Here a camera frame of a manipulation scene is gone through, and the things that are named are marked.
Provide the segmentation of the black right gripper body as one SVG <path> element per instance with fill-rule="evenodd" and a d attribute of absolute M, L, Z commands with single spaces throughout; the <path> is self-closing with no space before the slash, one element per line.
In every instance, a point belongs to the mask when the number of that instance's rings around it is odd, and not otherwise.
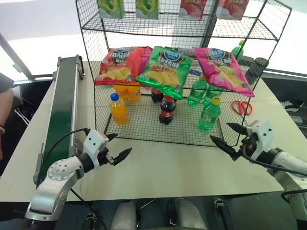
<path fill-rule="evenodd" d="M 245 154 L 247 156 L 252 156 L 252 154 L 255 152 L 257 148 L 256 142 L 259 140 L 258 135 L 256 133 L 253 133 L 250 136 L 246 136 L 244 139 L 241 141 L 240 149 L 243 149 L 243 145 L 246 145 L 245 148 Z"/>

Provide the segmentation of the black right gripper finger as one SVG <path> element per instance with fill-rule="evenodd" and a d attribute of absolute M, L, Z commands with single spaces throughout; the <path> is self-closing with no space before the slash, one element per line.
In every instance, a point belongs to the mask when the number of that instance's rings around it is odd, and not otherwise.
<path fill-rule="evenodd" d="M 240 135 L 248 136 L 248 130 L 245 126 L 237 123 L 226 123 L 229 127 L 231 127 L 235 132 L 239 133 Z"/>
<path fill-rule="evenodd" d="M 240 154 L 239 152 L 237 152 L 234 148 L 232 148 L 231 146 L 229 146 L 225 141 L 223 141 L 222 139 L 212 136 L 210 135 L 210 138 L 212 140 L 212 142 L 219 148 L 221 149 L 223 152 L 225 152 L 226 154 L 228 154 L 231 159 L 233 161 L 236 161 L 239 157 Z"/>

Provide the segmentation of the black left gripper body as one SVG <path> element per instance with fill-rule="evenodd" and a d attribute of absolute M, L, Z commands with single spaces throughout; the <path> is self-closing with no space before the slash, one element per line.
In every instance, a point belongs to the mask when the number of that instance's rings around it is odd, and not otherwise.
<path fill-rule="evenodd" d="M 107 147 L 104 147 L 102 150 L 99 151 L 98 153 L 98 163 L 99 166 L 105 165 L 105 164 L 110 164 L 110 165 L 115 165 L 115 160 L 112 158 L 109 154 L 109 149 Z"/>

